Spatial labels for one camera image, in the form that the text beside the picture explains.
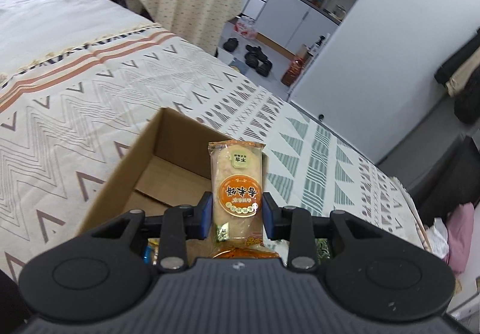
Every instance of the cardboard carton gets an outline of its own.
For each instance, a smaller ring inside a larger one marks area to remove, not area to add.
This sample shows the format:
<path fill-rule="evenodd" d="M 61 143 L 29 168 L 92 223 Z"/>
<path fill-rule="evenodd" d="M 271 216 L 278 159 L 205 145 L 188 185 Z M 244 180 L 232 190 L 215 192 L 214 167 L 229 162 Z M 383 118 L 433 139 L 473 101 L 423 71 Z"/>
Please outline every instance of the cardboard carton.
<path fill-rule="evenodd" d="M 103 185 L 77 234 L 130 209 L 154 216 L 196 205 L 212 190 L 208 143 L 229 139 L 173 109 L 160 109 Z M 264 154 L 262 165 L 265 186 Z"/>

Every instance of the pillow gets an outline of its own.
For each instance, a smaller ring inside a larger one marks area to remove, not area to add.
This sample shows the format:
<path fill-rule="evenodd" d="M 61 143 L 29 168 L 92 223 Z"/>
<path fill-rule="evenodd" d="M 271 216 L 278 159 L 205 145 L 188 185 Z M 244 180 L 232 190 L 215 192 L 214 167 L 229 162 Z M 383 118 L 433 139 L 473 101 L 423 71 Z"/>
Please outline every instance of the pillow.
<path fill-rule="evenodd" d="M 448 217 L 448 266 L 455 274 L 465 271 L 470 255 L 470 245 L 473 233 L 472 203 L 459 205 Z"/>

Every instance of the rice cracker package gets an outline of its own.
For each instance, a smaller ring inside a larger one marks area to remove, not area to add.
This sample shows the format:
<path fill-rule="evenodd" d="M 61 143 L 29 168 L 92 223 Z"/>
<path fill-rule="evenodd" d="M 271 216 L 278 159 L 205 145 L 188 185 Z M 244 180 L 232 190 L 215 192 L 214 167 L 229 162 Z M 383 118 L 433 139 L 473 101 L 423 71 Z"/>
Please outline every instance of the rice cracker package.
<path fill-rule="evenodd" d="M 212 162 L 213 221 L 218 242 L 262 244 L 262 149 L 256 142 L 208 145 Z"/>

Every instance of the snack package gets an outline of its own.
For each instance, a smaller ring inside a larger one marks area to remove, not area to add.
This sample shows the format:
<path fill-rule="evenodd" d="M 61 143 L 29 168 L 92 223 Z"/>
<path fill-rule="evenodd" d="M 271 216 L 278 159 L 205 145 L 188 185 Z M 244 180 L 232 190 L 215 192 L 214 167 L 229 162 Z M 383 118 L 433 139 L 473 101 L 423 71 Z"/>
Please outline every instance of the snack package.
<path fill-rule="evenodd" d="M 227 140 L 208 145 L 212 162 L 213 227 L 217 242 L 261 245 L 262 149 L 256 142 Z"/>
<path fill-rule="evenodd" d="M 233 30 L 248 40 L 255 39 L 258 34 L 255 29 L 255 20 L 247 16 L 240 17 L 235 23 Z"/>
<path fill-rule="evenodd" d="M 256 246 L 255 248 L 223 249 L 212 258 L 280 258 L 280 256 L 266 247 Z"/>
<path fill-rule="evenodd" d="M 158 242 L 160 238 L 148 238 L 147 246 L 143 252 L 143 262 L 156 265 L 158 258 Z"/>

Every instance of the black shoe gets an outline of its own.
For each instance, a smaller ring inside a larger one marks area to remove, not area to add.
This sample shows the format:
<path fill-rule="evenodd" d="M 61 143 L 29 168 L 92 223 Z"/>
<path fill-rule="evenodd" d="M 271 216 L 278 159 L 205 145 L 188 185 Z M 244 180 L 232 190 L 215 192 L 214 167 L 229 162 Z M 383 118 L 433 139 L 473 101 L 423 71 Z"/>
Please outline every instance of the black shoe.
<path fill-rule="evenodd" d="M 229 38 L 224 44 L 223 49 L 228 51 L 229 53 L 234 52 L 234 50 L 238 47 L 239 41 L 236 38 Z"/>
<path fill-rule="evenodd" d="M 272 62 L 270 60 L 264 61 L 261 66 L 258 66 L 255 71 L 258 72 L 261 76 L 267 77 L 270 74 L 272 69 Z"/>
<path fill-rule="evenodd" d="M 248 52 L 255 53 L 259 61 L 266 62 L 268 60 L 268 57 L 262 52 L 261 47 L 253 47 L 247 44 L 245 48 L 247 49 Z"/>
<path fill-rule="evenodd" d="M 245 54 L 245 63 L 251 68 L 258 67 L 258 57 L 254 52 L 249 52 Z"/>

